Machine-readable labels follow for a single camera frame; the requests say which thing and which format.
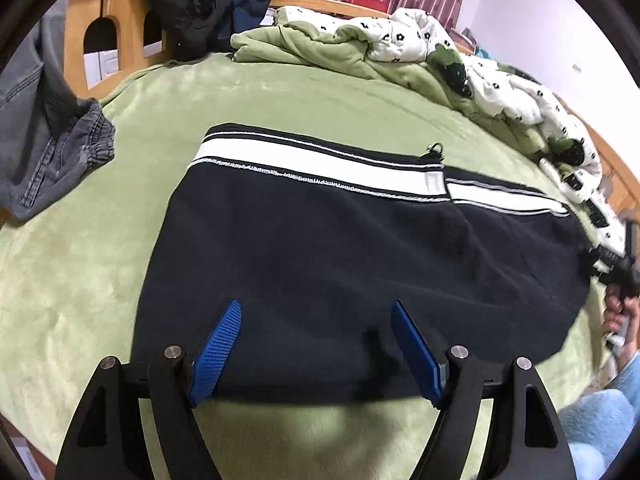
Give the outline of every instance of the silver bolt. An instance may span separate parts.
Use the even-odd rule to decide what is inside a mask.
[[[523,370],[529,370],[531,368],[531,361],[526,357],[518,357],[516,359],[516,364]]]
[[[469,350],[467,350],[462,345],[455,345],[451,349],[451,355],[453,355],[453,357],[457,357],[458,359],[464,359],[469,355]]]
[[[116,358],[112,355],[105,357],[102,361],[100,361],[100,368],[104,370],[108,370],[109,368],[113,368],[116,364]]]
[[[171,345],[164,349],[164,357],[166,357],[167,359],[175,359],[177,357],[180,357],[181,353],[182,348],[180,348],[178,345]]]

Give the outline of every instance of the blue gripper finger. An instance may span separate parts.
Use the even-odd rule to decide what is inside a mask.
[[[440,367],[402,303],[391,307],[391,330],[396,336],[411,374],[420,388],[420,394],[434,405],[442,400]]]
[[[240,303],[231,300],[215,328],[207,338],[202,350],[194,359],[191,370],[191,387],[187,396],[195,408],[205,397],[209,397],[229,357],[231,348],[240,332],[242,311]]]

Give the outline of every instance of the white wall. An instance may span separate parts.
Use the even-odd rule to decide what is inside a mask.
[[[463,0],[462,10],[457,30],[469,27],[495,59],[556,92],[640,178],[640,90],[575,0]]]

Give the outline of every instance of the hand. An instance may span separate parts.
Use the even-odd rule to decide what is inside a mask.
[[[626,329],[626,342],[622,347],[618,357],[618,370],[626,365],[638,350],[638,329],[640,328],[640,299],[626,298],[624,303],[620,301],[620,287],[615,284],[607,286],[604,298],[604,322],[603,332],[617,332],[625,321],[625,316],[629,316],[629,326]]]

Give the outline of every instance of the gray jeans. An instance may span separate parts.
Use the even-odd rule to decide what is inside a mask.
[[[65,13],[58,0],[0,74],[0,208],[27,220],[114,155],[115,129],[95,99],[63,77]]]

